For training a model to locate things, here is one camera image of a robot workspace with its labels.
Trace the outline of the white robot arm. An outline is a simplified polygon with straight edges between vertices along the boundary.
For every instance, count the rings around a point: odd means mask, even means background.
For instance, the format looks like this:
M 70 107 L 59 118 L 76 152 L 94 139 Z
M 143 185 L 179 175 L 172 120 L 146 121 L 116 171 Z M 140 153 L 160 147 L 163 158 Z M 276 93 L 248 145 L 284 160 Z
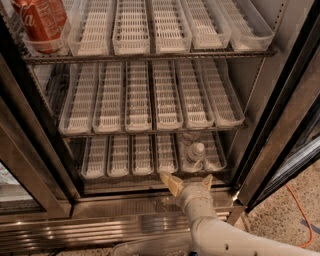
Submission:
M 162 172 L 160 179 L 186 215 L 199 256 L 320 256 L 319 252 L 259 237 L 220 220 L 210 192 L 212 175 L 201 182 L 185 183 Z

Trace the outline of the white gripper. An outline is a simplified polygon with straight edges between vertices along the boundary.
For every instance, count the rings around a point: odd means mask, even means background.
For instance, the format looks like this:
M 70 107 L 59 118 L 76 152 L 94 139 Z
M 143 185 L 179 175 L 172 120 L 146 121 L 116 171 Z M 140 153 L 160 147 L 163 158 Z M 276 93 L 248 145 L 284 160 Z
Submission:
M 192 183 L 184 188 L 183 180 L 171 173 L 162 172 L 160 179 L 174 197 L 180 195 L 178 203 L 188 220 L 197 220 L 204 217 L 217 218 L 213 206 L 213 197 L 209 191 L 213 181 L 211 174 L 202 180 L 202 184 Z

